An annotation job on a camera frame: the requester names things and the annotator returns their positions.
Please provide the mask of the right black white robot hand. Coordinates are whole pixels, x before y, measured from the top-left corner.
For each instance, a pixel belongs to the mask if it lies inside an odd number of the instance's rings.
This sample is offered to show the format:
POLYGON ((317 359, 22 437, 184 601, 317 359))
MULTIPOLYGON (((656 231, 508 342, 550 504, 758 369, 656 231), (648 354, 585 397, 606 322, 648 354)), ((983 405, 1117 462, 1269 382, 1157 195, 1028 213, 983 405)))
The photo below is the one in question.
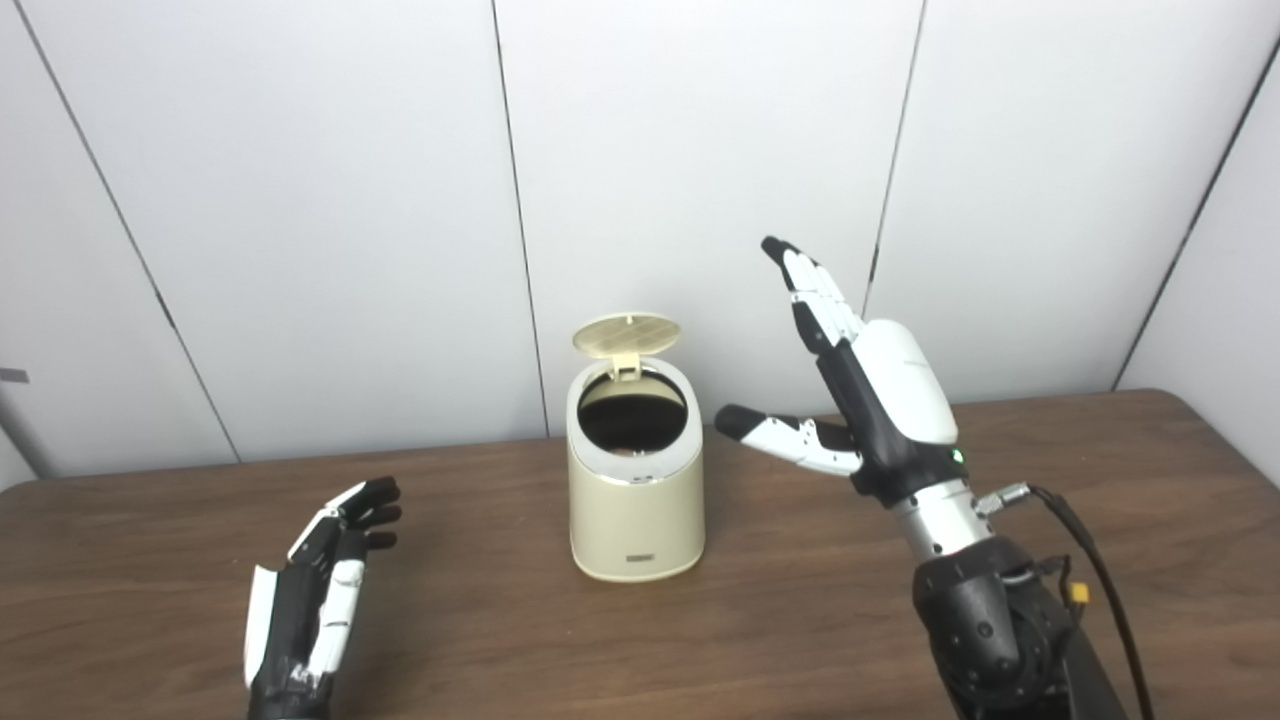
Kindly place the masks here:
POLYGON ((767 236, 762 250, 783 277, 797 334, 844 421, 728 404, 714 428, 800 468, 845 477, 887 509, 965 479, 954 413, 913 333, 888 319, 863 320, 826 268, 794 245, 767 236))

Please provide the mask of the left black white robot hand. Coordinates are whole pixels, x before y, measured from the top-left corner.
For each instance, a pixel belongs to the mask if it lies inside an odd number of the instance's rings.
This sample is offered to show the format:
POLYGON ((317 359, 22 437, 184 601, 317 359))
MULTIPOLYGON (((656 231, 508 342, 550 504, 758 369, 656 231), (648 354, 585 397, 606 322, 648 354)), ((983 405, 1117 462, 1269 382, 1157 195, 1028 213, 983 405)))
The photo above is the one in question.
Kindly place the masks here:
POLYGON ((349 487, 319 509, 279 570, 257 565, 244 626, 248 719, 329 719, 369 555, 397 542, 394 477, 349 487))

